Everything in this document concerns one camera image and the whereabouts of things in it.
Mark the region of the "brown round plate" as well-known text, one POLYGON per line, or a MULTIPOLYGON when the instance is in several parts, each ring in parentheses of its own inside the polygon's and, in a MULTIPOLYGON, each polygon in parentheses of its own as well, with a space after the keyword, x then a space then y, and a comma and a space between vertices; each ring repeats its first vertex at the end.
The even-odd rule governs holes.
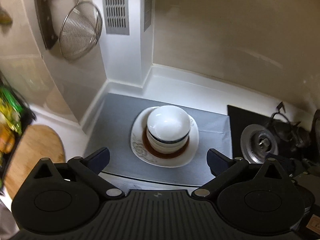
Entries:
POLYGON ((149 130, 146 128, 143 132, 143 145, 154 156, 161 159, 173 159, 182 155, 189 146, 189 136, 183 139, 175 146, 174 144, 163 144, 156 141, 149 130))

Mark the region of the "blue patterned white bowl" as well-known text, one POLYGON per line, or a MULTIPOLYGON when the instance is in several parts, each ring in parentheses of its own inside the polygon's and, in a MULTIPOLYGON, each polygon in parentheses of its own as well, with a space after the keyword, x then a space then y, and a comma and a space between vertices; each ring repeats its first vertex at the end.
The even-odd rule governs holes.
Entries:
POLYGON ((175 143, 187 137, 191 130, 191 120, 180 107, 165 105, 151 111, 147 118, 147 128, 157 141, 175 143))

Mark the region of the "light blue ceramic bowl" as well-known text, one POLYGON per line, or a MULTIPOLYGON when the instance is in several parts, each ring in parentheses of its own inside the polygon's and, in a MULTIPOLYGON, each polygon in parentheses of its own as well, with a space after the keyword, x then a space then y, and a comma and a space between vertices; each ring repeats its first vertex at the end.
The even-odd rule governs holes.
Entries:
POLYGON ((182 141, 175 143, 159 142, 150 134, 148 129, 146 130, 146 137, 151 147, 161 154, 172 154, 177 152, 182 149, 189 140, 189 136, 187 136, 182 141))

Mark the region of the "kitchen cleaver knife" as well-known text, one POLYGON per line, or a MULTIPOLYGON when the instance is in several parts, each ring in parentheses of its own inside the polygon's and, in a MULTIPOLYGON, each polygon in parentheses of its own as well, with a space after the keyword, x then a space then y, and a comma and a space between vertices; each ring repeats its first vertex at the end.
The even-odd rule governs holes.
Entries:
POLYGON ((34 0, 36 16, 46 50, 51 50, 58 40, 53 27, 49 0, 34 0))

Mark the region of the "black gas stove top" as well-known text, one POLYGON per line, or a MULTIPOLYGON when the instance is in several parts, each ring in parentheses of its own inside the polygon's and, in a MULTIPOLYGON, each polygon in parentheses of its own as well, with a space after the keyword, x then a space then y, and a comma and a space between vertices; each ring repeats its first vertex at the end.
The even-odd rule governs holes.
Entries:
POLYGON ((271 116, 228 105, 232 155, 251 164, 275 158, 291 177, 306 172, 319 176, 319 111, 307 131, 285 115, 280 103, 271 116))

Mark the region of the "silver stove burner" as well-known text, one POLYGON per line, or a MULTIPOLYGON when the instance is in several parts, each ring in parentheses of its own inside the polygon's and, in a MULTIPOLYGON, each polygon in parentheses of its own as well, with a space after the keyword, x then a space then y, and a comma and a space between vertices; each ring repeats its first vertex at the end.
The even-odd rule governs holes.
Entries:
POLYGON ((251 164, 263 164, 267 155, 278 155, 278 144, 264 126, 251 124, 242 132, 240 146, 244 158, 251 164))

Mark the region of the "grey counter mat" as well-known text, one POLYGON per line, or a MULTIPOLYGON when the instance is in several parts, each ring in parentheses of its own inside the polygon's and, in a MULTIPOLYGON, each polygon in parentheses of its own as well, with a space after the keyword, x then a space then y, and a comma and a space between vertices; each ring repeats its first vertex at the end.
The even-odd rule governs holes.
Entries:
POLYGON ((200 186, 213 175, 207 152, 232 156, 226 115, 108 94, 85 155, 106 147, 105 172, 156 183, 200 186))

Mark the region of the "wooden cutting board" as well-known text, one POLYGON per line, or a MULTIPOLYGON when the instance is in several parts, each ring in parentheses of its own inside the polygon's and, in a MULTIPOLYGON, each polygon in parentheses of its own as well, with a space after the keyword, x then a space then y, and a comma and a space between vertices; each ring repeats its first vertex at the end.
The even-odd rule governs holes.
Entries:
POLYGON ((4 186, 14 198, 28 174, 41 158, 53 163, 66 161, 63 143, 49 126, 30 125, 20 140, 4 179, 4 186))

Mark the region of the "upper white floral plate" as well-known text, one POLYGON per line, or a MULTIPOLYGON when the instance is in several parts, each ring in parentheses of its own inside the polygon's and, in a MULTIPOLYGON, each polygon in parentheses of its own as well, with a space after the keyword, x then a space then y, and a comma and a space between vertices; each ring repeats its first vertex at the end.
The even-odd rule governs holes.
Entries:
POLYGON ((130 146, 140 160, 158 167, 182 167, 199 145, 196 121, 176 106, 149 107, 136 117, 130 146))

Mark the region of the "black pot support grate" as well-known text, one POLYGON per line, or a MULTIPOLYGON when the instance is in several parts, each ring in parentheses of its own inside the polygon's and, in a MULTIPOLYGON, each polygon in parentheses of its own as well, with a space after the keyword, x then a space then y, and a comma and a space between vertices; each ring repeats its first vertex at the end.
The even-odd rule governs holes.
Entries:
POLYGON ((300 126, 300 121, 291 122, 285 115, 285 106, 280 102, 271 115, 267 128, 273 134, 280 151, 296 152, 310 145, 309 132, 300 126))

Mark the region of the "yellow green snack bag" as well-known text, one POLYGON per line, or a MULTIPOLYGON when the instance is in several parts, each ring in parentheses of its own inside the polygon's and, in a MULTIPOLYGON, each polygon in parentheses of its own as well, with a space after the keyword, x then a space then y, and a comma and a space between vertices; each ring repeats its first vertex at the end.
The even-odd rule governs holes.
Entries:
POLYGON ((4 86, 1 86, 1 113, 9 128, 18 135, 22 135, 21 117, 24 114, 24 108, 11 90, 4 86))

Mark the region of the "dark wok pan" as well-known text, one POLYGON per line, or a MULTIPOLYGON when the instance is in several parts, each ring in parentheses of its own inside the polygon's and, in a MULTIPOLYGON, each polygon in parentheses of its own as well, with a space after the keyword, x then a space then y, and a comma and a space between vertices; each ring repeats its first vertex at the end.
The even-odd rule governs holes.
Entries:
POLYGON ((317 109, 317 111, 313 116, 312 126, 310 131, 311 146, 317 154, 319 154, 319 141, 320 141, 319 126, 320 126, 320 109, 317 109))

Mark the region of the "metal mesh strainer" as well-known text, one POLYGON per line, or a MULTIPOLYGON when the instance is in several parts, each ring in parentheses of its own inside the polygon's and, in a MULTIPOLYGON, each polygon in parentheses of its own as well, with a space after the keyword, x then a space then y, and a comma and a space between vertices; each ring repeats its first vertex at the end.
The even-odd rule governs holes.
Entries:
POLYGON ((65 17, 59 33, 59 47, 67 61, 87 55, 97 44, 103 29, 98 7, 88 0, 77 0, 65 17))

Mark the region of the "grey wall vent grille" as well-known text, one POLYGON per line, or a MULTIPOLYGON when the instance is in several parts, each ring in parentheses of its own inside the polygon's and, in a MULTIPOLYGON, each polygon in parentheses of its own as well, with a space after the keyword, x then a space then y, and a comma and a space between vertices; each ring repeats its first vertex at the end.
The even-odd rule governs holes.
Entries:
POLYGON ((129 35, 128 0, 103 0, 106 32, 108 34, 129 35))

